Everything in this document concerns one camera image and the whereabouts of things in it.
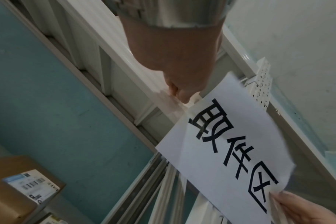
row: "white wall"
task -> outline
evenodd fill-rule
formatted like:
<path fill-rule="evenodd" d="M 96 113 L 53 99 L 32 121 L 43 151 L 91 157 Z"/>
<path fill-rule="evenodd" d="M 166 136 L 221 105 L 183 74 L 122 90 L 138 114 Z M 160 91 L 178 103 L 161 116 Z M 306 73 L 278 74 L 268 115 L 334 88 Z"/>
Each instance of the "white wall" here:
<path fill-rule="evenodd" d="M 336 0 L 237 0 L 226 24 L 255 60 L 267 57 L 280 93 L 336 151 Z"/>
<path fill-rule="evenodd" d="M 12 154 L 9 151 L 0 145 L 0 157 L 11 155 Z M 52 212 L 53 214 L 67 221 L 69 224 L 94 224 L 61 194 L 52 199 L 44 210 L 45 212 L 42 211 L 43 214 Z"/>

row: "barcode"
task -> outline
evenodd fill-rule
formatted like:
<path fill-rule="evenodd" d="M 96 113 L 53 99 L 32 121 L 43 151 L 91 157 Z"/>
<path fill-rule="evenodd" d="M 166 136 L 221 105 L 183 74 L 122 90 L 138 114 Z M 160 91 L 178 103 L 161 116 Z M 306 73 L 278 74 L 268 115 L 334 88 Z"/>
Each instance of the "barcode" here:
<path fill-rule="evenodd" d="M 35 187 L 36 185 L 38 185 L 39 183 L 42 183 L 44 181 L 45 181 L 44 179 L 39 178 L 37 180 L 34 180 L 30 183 L 27 183 L 27 184 L 23 185 L 22 188 L 24 188 L 25 190 L 29 190 L 30 188 Z"/>

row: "brown cardboard box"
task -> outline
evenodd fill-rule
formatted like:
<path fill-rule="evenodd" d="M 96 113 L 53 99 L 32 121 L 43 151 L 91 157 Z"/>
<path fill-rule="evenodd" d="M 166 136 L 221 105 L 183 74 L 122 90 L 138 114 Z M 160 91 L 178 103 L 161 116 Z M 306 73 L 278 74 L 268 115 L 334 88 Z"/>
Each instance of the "brown cardboard box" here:
<path fill-rule="evenodd" d="M 38 170 L 60 188 L 60 190 L 56 192 L 57 194 L 65 187 L 64 183 L 27 156 L 8 156 L 0 158 L 0 224 L 23 223 L 29 216 L 39 212 L 40 206 L 44 208 L 50 201 L 50 199 L 45 200 L 38 207 L 31 199 L 2 181 L 3 178 L 33 169 Z"/>

